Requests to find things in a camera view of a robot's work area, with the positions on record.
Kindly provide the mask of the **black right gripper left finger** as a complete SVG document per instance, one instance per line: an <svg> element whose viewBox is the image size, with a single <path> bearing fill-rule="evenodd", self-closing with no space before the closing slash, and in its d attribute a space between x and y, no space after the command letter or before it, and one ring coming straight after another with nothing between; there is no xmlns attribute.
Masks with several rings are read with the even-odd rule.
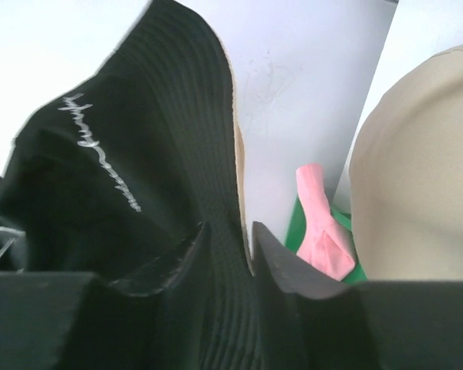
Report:
<svg viewBox="0 0 463 370"><path fill-rule="evenodd" d="M150 307L144 369L199 369L211 282L211 228L199 223L171 251L110 285Z"/></svg>

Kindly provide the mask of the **black bucket hat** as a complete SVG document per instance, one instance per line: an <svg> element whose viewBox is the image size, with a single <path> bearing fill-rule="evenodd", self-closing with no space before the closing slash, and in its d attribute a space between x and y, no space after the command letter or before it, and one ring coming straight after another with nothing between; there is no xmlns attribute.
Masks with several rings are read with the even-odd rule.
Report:
<svg viewBox="0 0 463 370"><path fill-rule="evenodd" d="M208 23L152 1L94 76L29 118L0 192L1 215L25 232L29 271L115 281L207 223L199 369L263 365L234 93Z"/></svg>

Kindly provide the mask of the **pink black-trimmed hat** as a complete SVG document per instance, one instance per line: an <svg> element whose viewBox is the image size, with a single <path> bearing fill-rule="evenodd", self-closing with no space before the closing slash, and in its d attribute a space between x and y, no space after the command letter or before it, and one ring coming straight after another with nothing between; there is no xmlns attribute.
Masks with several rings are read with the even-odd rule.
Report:
<svg viewBox="0 0 463 370"><path fill-rule="evenodd" d="M331 214L317 163L296 170L299 201L306 217L306 234L296 255L328 277L341 281L356 266L349 237Z"/></svg>

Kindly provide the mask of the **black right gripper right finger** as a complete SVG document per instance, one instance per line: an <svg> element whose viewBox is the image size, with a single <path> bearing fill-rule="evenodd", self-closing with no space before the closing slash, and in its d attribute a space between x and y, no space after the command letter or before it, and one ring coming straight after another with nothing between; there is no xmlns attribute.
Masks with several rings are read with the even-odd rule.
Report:
<svg viewBox="0 0 463 370"><path fill-rule="evenodd" d="M252 225L259 323L268 369L353 369L348 311L355 293Z"/></svg>

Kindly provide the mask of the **beige bucket hat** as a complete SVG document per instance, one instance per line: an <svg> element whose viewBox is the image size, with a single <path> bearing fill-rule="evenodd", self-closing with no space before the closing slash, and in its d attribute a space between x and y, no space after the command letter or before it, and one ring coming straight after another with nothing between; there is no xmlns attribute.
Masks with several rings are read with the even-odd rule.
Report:
<svg viewBox="0 0 463 370"><path fill-rule="evenodd" d="M349 178L369 279L463 281L463 45L382 96L357 135Z"/></svg>

